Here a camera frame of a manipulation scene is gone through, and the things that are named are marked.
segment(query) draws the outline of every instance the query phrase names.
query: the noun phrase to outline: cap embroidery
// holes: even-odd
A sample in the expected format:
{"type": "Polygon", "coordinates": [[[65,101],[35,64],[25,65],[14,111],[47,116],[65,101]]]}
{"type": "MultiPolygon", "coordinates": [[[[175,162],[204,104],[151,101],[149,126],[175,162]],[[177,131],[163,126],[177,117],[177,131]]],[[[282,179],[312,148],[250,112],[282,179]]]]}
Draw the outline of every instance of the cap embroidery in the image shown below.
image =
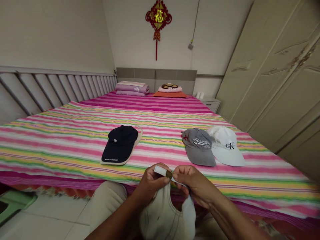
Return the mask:
{"type": "Polygon", "coordinates": [[[207,140],[200,140],[199,138],[195,138],[193,143],[196,145],[210,146],[210,142],[207,140]]]}
{"type": "Polygon", "coordinates": [[[230,150],[231,150],[231,149],[234,149],[233,144],[234,144],[234,143],[228,143],[228,144],[226,144],[226,148],[229,148],[230,150]]]}

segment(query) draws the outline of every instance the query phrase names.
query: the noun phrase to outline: red tassel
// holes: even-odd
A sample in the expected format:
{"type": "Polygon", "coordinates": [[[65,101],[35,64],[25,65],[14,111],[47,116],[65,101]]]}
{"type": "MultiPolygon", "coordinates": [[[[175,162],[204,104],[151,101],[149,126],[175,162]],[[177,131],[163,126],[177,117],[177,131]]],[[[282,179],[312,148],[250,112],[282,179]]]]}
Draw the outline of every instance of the red tassel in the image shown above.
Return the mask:
{"type": "Polygon", "coordinates": [[[158,56],[158,40],[156,40],[156,60],[157,60],[157,56],[158,56]]]}

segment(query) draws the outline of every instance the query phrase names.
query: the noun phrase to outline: chinese knot ornament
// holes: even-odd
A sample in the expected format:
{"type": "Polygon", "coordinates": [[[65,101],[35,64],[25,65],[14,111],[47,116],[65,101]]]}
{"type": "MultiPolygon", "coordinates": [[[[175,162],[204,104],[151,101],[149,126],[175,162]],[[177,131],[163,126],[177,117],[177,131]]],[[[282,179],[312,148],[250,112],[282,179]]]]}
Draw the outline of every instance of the chinese knot ornament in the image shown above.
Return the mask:
{"type": "Polygon", "coordinates": [[[163,1],[157,0],[150,11],[146,14],[146,21],[154,28],[153,40],[156,40],[156,60],[158,55],[158,41],[160,41],[160,30],[171,23],[172,16],[168,13],[163,1]]]}

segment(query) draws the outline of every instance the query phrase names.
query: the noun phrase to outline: white wardrobe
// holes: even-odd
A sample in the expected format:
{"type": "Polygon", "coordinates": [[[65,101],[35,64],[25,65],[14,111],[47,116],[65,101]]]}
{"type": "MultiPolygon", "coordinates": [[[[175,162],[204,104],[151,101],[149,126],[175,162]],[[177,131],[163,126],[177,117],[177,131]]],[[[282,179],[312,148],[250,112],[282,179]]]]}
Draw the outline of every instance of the white wardrobe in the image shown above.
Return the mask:
{"type": "Polygon", "coordinates": [[[320,1],[255,0],[218,114],[320,182],[320,1]]]}

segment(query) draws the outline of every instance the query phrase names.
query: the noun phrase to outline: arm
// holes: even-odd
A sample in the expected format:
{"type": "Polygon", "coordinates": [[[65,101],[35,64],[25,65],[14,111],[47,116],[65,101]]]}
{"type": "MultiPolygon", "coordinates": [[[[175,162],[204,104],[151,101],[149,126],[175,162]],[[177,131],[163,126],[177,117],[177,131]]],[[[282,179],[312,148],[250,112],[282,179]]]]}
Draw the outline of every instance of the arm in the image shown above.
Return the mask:
{"type": "Polygon", "coordinates": [[[155,164],[146,169],[138,187],[121,206],[97,227],[86,240],[125,239],[129,232],[129,222],[138,216],[151,202],[155,193],[169,183],[169,178],[162,177],[153,170],[158,165],[171,171],[163,163],[155,164]]]}
{"type": "MultiPolygon", "coordinates": [[[[202,173],[193,166],[178,166],[173,178],[190,187],[190,195],[202,207],[208,209],[228,239],[269,239],[245,216],[227,197],[225,197],[202,173]]],[[[177,184],[185,197],[189,190],[177,184]]]]}

